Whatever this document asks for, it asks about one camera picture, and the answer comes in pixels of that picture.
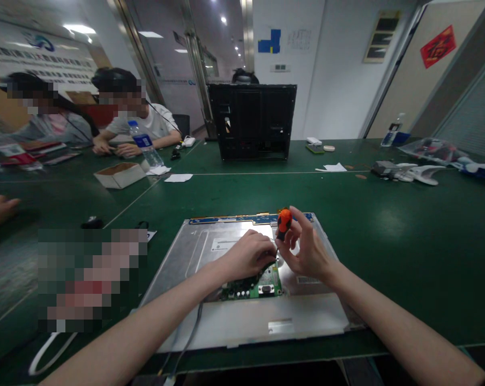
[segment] orange screwdriver handle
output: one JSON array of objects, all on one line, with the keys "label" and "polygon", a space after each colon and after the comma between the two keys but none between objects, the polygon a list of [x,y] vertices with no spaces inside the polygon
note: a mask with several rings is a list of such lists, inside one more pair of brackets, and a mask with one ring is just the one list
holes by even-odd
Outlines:
[{"label": "orange screwdriver handle", "polygon": [[292,213],[287,208],[282,209],[278,215],[278,236],[277,239],[285,241],[285,234],[292,224]]}]

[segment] banner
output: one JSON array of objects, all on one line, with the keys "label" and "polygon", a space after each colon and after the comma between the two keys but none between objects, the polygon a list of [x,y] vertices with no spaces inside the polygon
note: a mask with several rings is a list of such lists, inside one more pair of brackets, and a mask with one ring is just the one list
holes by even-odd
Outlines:
[{"label": "banner", "polygon": [[0,77],[28,72],[54,83],[62,94],[97,93],[91,83],[97,68],[86,44],[0,21]]}]

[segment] white t-shirt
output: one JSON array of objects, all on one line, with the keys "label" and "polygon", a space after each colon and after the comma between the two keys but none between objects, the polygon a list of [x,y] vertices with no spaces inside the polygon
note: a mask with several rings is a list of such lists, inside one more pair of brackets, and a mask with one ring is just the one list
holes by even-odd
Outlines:
[{"label": "white t-shirt", "polygon": [[139,117],[122,116],[122,112],[119,112],[119,116],[116,116],[114,120],[107,126],[107,130],[114,134],[127,134],[130,135],[129,121],[137,121],[139,128],[146,132],[151,140],[167,137],[172,130],[177,130],[178,126],[174,122],[171,112],[162,105],[153,103],[152,106],[158,111],[158,114],[151,106],[148,116],[144,119]]}]

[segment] white box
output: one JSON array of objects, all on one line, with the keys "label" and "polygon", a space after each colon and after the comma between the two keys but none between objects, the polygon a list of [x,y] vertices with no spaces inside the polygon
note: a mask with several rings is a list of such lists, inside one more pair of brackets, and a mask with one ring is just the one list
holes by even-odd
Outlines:
[{"label": "white box", "polygon": [[94,177],[96,177],[105,188],[112,189],[126,188],[128,185],[143,179],[145,176],[146,173],[144,173],[141,166],[133,162],[123,162],[94,173]]}]

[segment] hair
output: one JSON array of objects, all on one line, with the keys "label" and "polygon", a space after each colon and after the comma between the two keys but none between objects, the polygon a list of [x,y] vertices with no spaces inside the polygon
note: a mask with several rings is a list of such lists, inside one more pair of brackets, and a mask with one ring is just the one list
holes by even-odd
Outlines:
[{"label": "hair", "polygon": [[232,83],[260,84],[254,72],[246,72],[246,70],[241,68],[235,70]]},{"label": "hair", "polygon": [[142,90],[140,80],[130,71],[119,67],[97,69],[91,82],[99,92],[139,93]]},{"label": "hair", "polygon": [[64,98],[56,91],[53,91],[53,86],[36,75],[27,72],[14,72],[1,80],[0,89],[7,91],[5,84],[15,84],[14,90],[20,92],[24,97],[32,98],[34,91],[42,92],[44,99],[53,99],[53,106],[66,110],[68,112],[81,116],[91,127],[92,136],[95,137],[99,134],[98,127],[92,120],[91,116],[81,111],[69,99]]}]

